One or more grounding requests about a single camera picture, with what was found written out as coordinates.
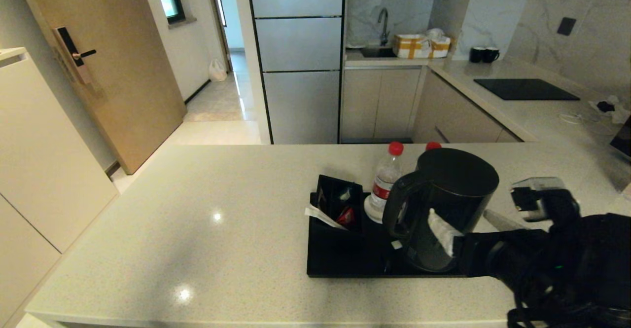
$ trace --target bottle label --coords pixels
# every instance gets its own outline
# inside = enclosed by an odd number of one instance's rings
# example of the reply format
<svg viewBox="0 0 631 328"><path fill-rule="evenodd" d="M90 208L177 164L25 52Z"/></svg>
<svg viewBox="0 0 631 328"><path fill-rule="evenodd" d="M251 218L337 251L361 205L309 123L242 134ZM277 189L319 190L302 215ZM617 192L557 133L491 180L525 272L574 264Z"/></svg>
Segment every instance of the bottle label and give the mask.
<svg viewBox="0 0 631 328"><path fill-rule="evenodd" d="M384 200L388 199L390 196L390 190L392 189L392 182L385 182L381 180L379 177L375 177L374 185L372 186L372 193L374 193L377 197L383 198Z"/></svg>

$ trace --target black mug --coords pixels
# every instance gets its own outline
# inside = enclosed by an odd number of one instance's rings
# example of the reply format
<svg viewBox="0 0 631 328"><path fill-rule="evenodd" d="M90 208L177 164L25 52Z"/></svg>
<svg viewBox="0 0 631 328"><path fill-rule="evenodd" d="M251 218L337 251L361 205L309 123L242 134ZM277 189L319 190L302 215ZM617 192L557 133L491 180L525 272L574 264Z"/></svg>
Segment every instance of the black mug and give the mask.
<svg viewBox="0 0 631 328"><path fill-rule="evenodd" d="M484 63L493 63L498 58L500 58L499 48L486 48L482 54L482 61Z"/></svg>
<svg viewBox="0 0 631 328"><path fill-rule="evenodd" d="M484 54L484 51L486 51L486 48L484 47L473 47L471 48L471 51L469 51L469 61L471 63L479 63L482 61L482 56Z"/></svg>

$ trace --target faucet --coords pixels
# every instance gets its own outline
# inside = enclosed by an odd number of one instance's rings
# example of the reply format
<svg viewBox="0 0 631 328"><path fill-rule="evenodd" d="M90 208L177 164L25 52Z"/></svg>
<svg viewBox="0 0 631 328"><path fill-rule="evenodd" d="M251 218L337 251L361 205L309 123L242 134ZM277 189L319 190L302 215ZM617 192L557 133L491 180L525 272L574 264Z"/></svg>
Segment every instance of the faucet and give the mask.
<svg viewBox="0 0 631 328"><path fill-rule="evenodd" d="M384 30L381 33L381 46L383 47L384 45L386 45L386 43L388 43L388 35L390 34L390 32L386 32L388 29L388 9L387 8L383 8L381 9L381 12L379 13L379 20L377 20L377 23L381 22L381 16L386 15L386 19L384 20Z"/></svg>

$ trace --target black tray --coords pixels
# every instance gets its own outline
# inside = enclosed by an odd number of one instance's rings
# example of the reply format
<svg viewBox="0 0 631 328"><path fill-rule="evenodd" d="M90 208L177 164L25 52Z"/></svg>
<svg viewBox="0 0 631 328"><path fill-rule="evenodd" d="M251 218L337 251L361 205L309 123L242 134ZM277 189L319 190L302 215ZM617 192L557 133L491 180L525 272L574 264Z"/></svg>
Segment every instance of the black tray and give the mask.
<svg viewBox="0 0 631 328"><path fill-rule="evenodd" d="M370 195L363 193L362 199ZM317 193L310 203L317 207ZM309 217L307 275L310 278L464 278L457 267L449 272L428 272L408 265L402 250L390 244L394 239L363 211L361 232L344 231Z"/></svg>

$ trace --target white cabinet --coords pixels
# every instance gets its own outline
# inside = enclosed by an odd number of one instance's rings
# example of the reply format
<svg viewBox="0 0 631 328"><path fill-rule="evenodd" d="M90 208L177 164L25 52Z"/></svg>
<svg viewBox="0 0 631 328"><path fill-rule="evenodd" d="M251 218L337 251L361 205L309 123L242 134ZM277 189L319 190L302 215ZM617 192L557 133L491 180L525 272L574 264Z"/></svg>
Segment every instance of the white cabinet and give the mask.
<svg viewBox="0 0 631 328"><path fill-rule="evenodd" d="M416 143L520 142L502 124L434 72L423 86L413 141Z"/></svg>
<svg viewBox="0 0 631 328"><path fill-rule="evenodd" d="M342 142L410 136L410 117L421 70L346 70L342 100Z"/></svg>
<svg viewBox="0 0 631 328"><path fill-rule="evenodd" d="M0 196L0 326L61 254Z"/></svg>
<svg viewBox="0 0 631 328"><path fill-rule="evenodd" d="M0 53L0 193L62 253L118 195L29 53Z"/></svg>

